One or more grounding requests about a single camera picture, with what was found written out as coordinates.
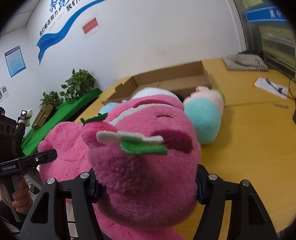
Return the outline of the person's left hand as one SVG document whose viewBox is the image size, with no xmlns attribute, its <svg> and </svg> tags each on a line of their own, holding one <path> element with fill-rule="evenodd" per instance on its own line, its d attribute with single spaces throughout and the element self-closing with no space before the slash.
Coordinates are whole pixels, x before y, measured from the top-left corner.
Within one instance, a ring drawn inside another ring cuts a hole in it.
<svg viewBox="0 0 296 240">
<path fill-rule="evenodd" d="M 18 182 L 18 190 L 13 193 L 12 206 L 16 209 L 18 213 L 26 214 L 29 212 L 30 208 L 32 207 L 33 200 L 29 193 L 29 186 L 24 177 Z M 2 201 L 8 206 L 9 203 L 6 199 L 6 195 L 4 192 L 4 188 L 2 183 L 0 182 L 0 197 Z"/>
</svg>

